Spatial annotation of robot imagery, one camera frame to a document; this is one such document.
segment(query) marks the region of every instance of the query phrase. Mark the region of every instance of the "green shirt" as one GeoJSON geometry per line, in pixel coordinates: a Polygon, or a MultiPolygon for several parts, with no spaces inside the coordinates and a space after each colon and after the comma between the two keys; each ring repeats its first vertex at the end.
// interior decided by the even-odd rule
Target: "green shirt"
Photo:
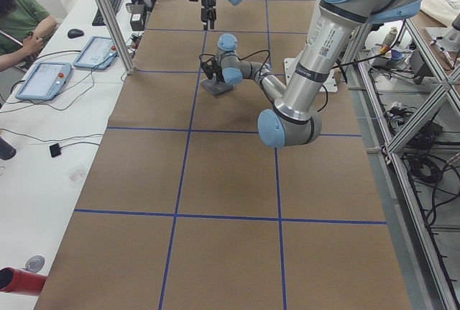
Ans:
{"type": "MultiPolygon", "coordinates": [[[[15,0],[17,8],[5,17],[0,17],[0,29],[22,42],[27,33],[50,15],[36,0],[15,0]]],[[[21,47],[10,39],[0,35],[0,55],[13,53],[21,47]]]]}

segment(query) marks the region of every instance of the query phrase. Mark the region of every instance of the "person's arm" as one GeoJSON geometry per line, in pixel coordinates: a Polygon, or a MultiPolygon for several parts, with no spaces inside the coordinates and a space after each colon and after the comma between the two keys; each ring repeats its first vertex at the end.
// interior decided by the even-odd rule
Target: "person's arm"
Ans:
{"type": "Polygon", "coordinates": [[[0,55],[0,71],[20,63],[27,56],[39,52],[42,48],[43,38],[27,37],[22,41],[22,47],[18,51],[0,55]]]}
{"type": "Polygon", "coordinates": [[[38,38],[45,38],[48,35],[51,35],[56,28],[56,19],[51,15],[45,17],[42,21],[39,22],[37,27],[33,30],[34,36],[38,38]]]}

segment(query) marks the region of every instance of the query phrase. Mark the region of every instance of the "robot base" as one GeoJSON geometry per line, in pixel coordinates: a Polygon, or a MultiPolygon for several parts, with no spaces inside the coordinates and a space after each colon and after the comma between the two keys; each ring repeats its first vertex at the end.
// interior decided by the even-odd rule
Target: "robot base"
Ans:
{"type": "MultiPolygon", "coordinates": [[[[295,65],[298,63],[300,55],[297,58],[285,58],[285,75],[286,75],[286,85],[289,84],[290,79],[292,78],[295,70],[295,65]]],[[[337,87],[336,79],[334,78],[334,70],[331,70],[328,79],[324,83],[324,87],[328,90],[329,93],[336,93],[339,88],[337,87]]]]}
{"type": "Polygon", "coordinates": [[[221,96],[224,93],[233,91],[235,88],[234,85],[218,82],[215,76],[212,79],[205,78],[200,83],[213,96],[221,96]]]}

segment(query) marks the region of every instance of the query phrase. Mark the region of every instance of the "computer mouse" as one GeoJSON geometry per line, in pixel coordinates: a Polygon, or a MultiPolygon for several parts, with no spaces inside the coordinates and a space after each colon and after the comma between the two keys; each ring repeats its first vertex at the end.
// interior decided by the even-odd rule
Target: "computer mouse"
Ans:
{"type": "Polygon", "coordinates": [[[67,32],[67,36],[70,39],[81,37],[82,35],[85,35],[85,32],[77,28],[69,29],[69,32],[67,32]]]}

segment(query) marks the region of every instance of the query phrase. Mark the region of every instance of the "label sticker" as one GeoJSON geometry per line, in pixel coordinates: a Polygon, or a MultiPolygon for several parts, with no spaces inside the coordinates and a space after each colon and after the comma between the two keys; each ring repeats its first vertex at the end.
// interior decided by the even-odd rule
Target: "label sticker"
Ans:
{"type": "Polygon", "coordinates": [[[318,26],[315,29],[315,33],[312,38],[308,41],[310,47],[315,47],[315,52],[321,57],[331,59],[336,49],[344,37],[344,31],[337,28],[323,28],[318,26]]]}
{"type": "Polygon", "coordinates": [[[322,30],[323,30],[323,23],[321,21],[318,21],[315,27],[315,32],[313,33],[313,35],[308,41],[308,44],[310,46],[314,46],[316,44],[316,41],[318,40],[318,37],[321,34],[322,30]]]}

